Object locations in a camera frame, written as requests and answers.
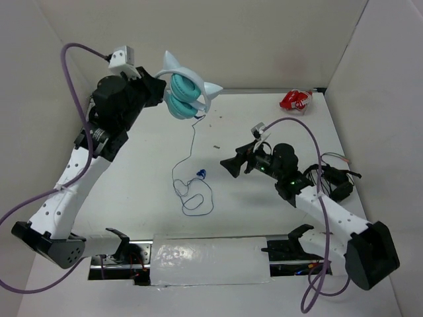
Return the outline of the teal white cat-ear headphones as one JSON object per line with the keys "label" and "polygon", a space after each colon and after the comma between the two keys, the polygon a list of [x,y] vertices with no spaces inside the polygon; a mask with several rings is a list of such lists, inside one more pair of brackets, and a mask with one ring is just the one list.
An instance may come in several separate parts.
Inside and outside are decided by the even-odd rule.
{"label": "teal white cat-ear headphones", "polygon": [[156,79],[170,75],[170,92],[165,92],[163,100],[171,115],[179,120],[191,119],[198,112],[207,114],[211,103],[223,87],[205,82],[195,71],[183,67],[176,57],[166,51],[163,56],[163,68],[155,74]]}

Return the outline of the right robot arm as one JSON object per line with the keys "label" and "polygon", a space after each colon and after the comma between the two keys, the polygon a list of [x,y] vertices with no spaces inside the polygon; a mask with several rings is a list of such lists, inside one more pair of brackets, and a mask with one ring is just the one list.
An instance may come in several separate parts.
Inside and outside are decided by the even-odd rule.
{"label": "right robot arm", "polygon": [[298,169],[298,157],[287,143],[277,144],[272,153],[263,145],[249,143],[236,149],[233,158],[220,164],[234,178],[257,170],[275,179],[279,196],[291,206],[320,222],[329,231],[319,233],[302,225],[289,234],[291,256],[302,259],[312,254],[327,260],[335,275],[346,275],[363,290],[370,290],[400,266],[388,227],[371,223],[347,211],[319,191]]}

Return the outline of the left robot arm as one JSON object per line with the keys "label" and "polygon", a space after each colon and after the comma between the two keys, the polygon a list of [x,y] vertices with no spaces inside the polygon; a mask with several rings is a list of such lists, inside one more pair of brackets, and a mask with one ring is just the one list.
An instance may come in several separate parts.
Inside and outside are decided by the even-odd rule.
{"label": "left robot arm", "polygon": [[136,79],[120,73],[98,82],[91,95],[88,127],[75,139],[54,192],[29,221],[18,221],[11,230],[30,249],[63,269],[91,256],[106,255],[117,264],[130,257],[130,239],[116,229],[82,235],[72,230],[84,201],[129,139],[140,112],[163,101],[166,82],[142,67],[136,70]]}

